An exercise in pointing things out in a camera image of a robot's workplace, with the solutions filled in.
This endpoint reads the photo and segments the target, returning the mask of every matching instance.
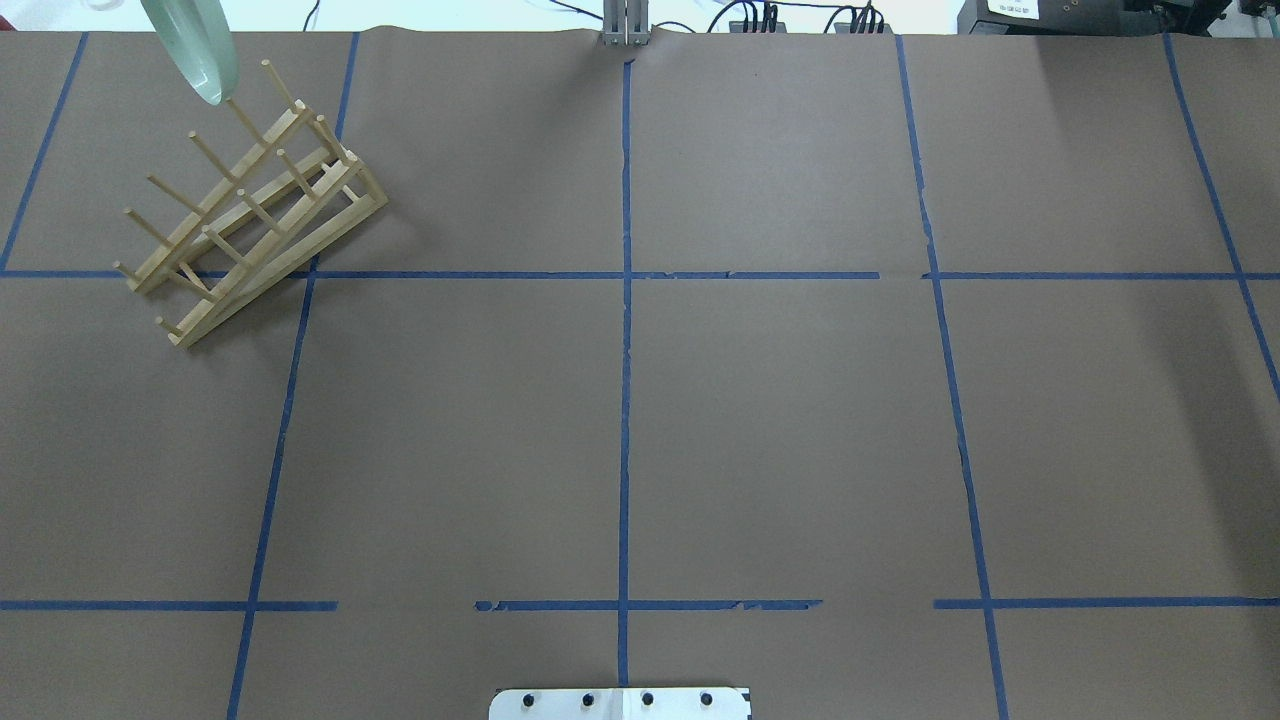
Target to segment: white bracket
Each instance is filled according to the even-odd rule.
[[[745,688],[502,691],[489,720],[750,720]]]
[[[649,0],[604,0],[605,45],[649,45]]]

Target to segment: gray surface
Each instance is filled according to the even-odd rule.
[[[74,40],[23,40],[51,59],[22,67]],[[239,38],[333,115],[349,42]],[[943,269],[1230,269],[1158,40],[905,46]],[[364,33],[346,138],[392,205],[321,270],[622,270],[630,58]],[[631,682],[749,685],[758,717],[996,717],[983,612],[933,607],[980,593],[892,44],[659,33],[635,58],[635,269],[882,279],[634,281],[631,600],[823,602],[632,610]],[[1185,65],[1193,111],[1231,105]],[[61,79],[5,109],[19,191]],[[242,94],[278,108],[256,70]],[[794,131],[754,143],[771,122]],[[1247,136],[1212,123],[1262,265]],[[152,38],[91,36],[9,269],[136,263],[119,208],[179,214],[143,173],[211,182],[191,128],[247,146]],[[1280,337],[1280,283],[1251,286]],[[305,288],[179,352],[150,318],[189,296],[0,273],[0,715],[225,714],[241,612],[5,603],[244,601],[282,407],[261,600],[338,609],[256,615],[239,717],[483,717],[499,687],[618,680],[613,611],[474,603],[617,598],[621,274],[320,277],[285,405]],[[1280,407],[1233,279],[943,290],[995,597],[1280,594]],[[1277,612],[998,610],[1011,717],[1274,717]]]
[[[1275,609],[1009,612],[1000,629],[1014,717],[1280,715]]]
[[[0,173],[4,223],[0,232],[5,233],[0,237],[8,237],[9,224],[18,211],[77,42],[74,35],[22,33],[0,44],[0,68],[5,69],[0,74],[0,108],[4,108],[0,147],[4,147],[6,170]]]
[[[997,596],[1280,594],[1280,406],[1235,283],[946,293]]]
[[[1231,236],[1247,272],[1280,270],[1275,197],[1280,147],[1267,142],[1280,97],[1260,86],[1258,73],[1280,67],[1280,47],[1267,40],[1174,41],[1187,104],[1213,172]]]
[[[911,38],[946,270],[1230,270],[1158,37]]]
[[[859,40],[654,37],[632,81],[637,269],[928,270],[893,40]]]

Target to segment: mint green dish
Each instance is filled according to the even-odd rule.
[[[218,0],[142,0],[142,9],[169,56],[210,105],[228,100],[239,83],[239,58]]]

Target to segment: label sticker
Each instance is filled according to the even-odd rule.
[[[1010,18],[1039,19],[1039,0],[987,0],[987,9]]]

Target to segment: black cable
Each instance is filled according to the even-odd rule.
[[[676,27],[682,27],[682,28],[687,29],[689,32],[691,32],[691,33],[694,33],[694,35],[698,35],[698,31],[696,31],[696,29],[694,29],[694,28],[691,28],[691,27],[686,26],[685,23],[677,23],[676,20],[667,20],[667,22],[663,22],[663,23],[658,23],[658,24],[655,24],[655,26],[653,26],[653,27],[663,27],[663,26],[676,26]]]
[[[316,4],[311,6],[311,12],[307,13],[307,19],[302,20],[302,32],[307,31],[307,26],[311,24],[311,17],[317,12],[320,12],[320,0],[316,0]]]
[[[589,10],[584,10],[584,9],[577,8],[575,5],[570,5],[568,3],[561,3],[561,0],[547,0],[547,1],[550,3],[552,5],[559,5],[561,8],[564,8],[567,10],[573,10],[575,13],[584,14],[584,15],[586,15],[589,18],[595,18],[598,20],[603,20],[604,19],[603,17],[596,15],[595,13],[591,13]]]
[[[751,0],[733,0],[728,5],[724,5],[723,8],[721,8],[721,12],[716,13],[716,17],[712,18],[712,24],[707,26],[707,32],[710,32],[710,31],[716,29],[716,23],[718,23],[719,19],[724,17],[724,13],[727,13],[728,9],[732,8],[733,5],[742,5],[742,32],[746,32],[746,27],[748,27],[746,26],[746,9],[748,8],[751,9],[751,24],[755,24],[758,22],[758,15],[756,15],[758,10],[755,9],[755,3],[753,3]]]
[[[836,24],[836,18],[838,18],[840,13],[844,13],[845,10],[849,10],[849,14],[851,15],[849,22],[852,23],[858,20],[858,8],[854,8],[852,5],[841,5],[835,13],[831,14],[831,18],[827,20],[827,27],[822,28],[823,35],[831,32],[831,26]]]

